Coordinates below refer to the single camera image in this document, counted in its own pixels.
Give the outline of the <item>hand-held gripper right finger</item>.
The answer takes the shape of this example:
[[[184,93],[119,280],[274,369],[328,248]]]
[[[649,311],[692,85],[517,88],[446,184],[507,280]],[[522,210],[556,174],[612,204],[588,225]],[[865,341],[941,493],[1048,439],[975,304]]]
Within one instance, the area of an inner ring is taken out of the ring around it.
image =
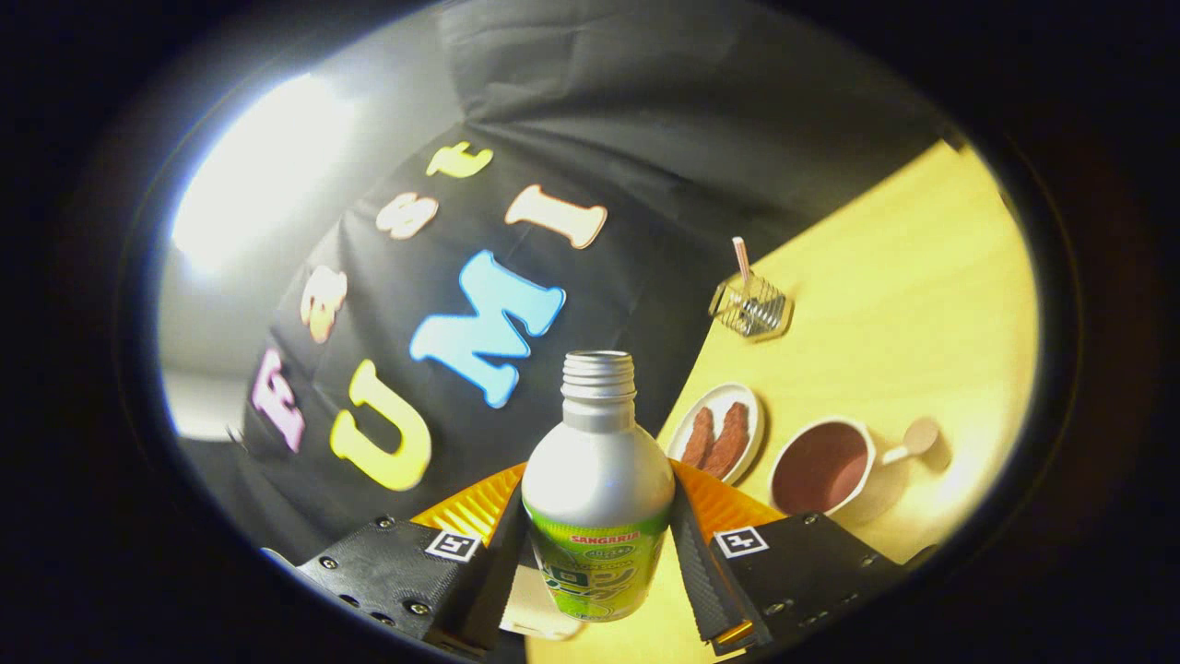
[[[796,646],[894,589],[894,563],[830,517],[785,517],[673,459],[670,530],[697,635],[717,656]]]

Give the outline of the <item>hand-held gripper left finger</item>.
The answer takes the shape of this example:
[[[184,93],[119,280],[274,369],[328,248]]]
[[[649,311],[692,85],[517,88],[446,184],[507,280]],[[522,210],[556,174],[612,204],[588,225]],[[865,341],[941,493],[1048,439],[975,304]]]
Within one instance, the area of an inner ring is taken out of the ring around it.
[[[514,464],[418,517],[376,517],[299,564],[299,580],[401,638],[483,658],[499,638],[527,537],[524,474]]]

